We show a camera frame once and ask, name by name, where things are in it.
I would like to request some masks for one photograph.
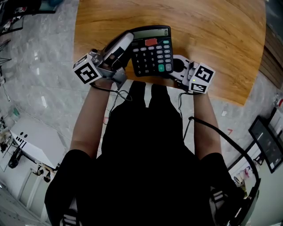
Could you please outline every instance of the wall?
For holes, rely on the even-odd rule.
[[[264,161],[260,167],[261,178],[260,195],[251,216],[252,226],[270,226],[283,220],[283,166],[271,174]],[[250,191],[255,179],[245,180],[247,190]]]
[[[18,198],[23,183],[27,180],[30,169],[37,169],[36,164],[22,156],[16,168],[7,167],[5,172],[0,168],[0,181],[3,182],[14,198]]]
[[[283,3],[281,0],[265,1],[266,23],[280,36],[283,40]]]

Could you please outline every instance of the green button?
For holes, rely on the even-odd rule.
[[[164,72],[164,65],[163,64],[159,64],[158,65],[158,70],[159,70],[159,72]]]

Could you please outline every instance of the calculator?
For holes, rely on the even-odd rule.
[[[134,34],[131,58],[137,77],[173,72],[173,49],[169,26],[142,26],[130,30]]]

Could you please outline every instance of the calculator display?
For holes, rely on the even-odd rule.
[[[168,36],[168,28],[141,30],[141,31],[133,32],[133,34],[134,34],[134,40],[140,38],[148,38],[148,37]]]

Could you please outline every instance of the calculator keypad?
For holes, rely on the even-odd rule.
[[[132,62],[136,76],[162,76],[173,72],[171,40],[157,40],[157,44],[153,46],[146,46],[145,40],[132,43]]]

